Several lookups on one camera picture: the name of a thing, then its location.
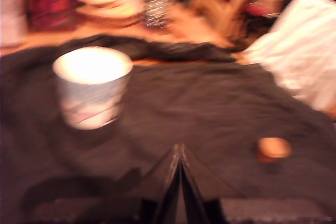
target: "folded black fabric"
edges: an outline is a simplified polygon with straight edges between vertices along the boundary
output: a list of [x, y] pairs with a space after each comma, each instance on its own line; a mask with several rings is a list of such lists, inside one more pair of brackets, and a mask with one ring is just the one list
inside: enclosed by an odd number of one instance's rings
[[[207, 63], [134, 66], [117, 121], [79, 131], [61, 117], [51, 65], [84, 46], [115, 48], [132, 59]], [[277, 87], [259, 65], [241, 66], [229, 53], [211, 44], [99, 35], [3, 56], [1, 222], [24, 223], [38, 206], [60, 198], [123, 194], [176, 143], [246, 197], [310, 198], [335, 217], [332, 122]], [[292, 156], [272, 167], [259, 164], [255, 146], [267, 136], [287, 139]]]

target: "table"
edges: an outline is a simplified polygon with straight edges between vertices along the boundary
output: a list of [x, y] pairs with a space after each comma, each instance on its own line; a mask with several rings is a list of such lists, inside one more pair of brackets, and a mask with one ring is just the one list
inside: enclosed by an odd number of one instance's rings
[[191, 10], [176, 4], [170, 11], [171, 25], [164, 29], [148, 29], [141, 23], [128, 27], [113, 27], [106, 24], [85, 20], [74, 31], [30, 32], [24, 44], [13, 48], [1, 48], [1, 55], [9, 54], [29, 47], [59, 45], [72, 39], [80, 39], [96, 34], [129, 36], [147, 41], [162, 42], [211, 42], [220, 47], [232, 46], [202, 17], [196, 16]]

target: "white fabric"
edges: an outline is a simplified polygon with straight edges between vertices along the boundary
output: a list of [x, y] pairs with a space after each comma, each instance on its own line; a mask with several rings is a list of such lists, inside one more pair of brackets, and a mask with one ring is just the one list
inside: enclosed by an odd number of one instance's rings
[[293, 97], [328, 109], [336, 102], [336, 2], [293, 0], [245, 53]]

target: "black cloth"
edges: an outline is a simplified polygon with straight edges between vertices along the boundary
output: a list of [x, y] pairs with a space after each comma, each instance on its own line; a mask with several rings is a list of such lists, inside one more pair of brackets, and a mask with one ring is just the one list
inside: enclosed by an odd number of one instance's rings
[[[52, 63], [84, 46], [115, 48], [134, 60], [207, 62], [134, 66], [119, 118], [80, 131], [61, 117]], [[268, 136], [287, 139], [292, 155], [258, 163], [256, 143]], [[42, 202], [128, 190], [175, 143], [242, 195], [306, 197], [336, 217], [332, 122], [276, 86], [261, 66], [234, 63], [226, 49], [99, 35], [1, 58], [3, 224], [23, 223]], [[218, 191], [209, 188], [209, 197]]]

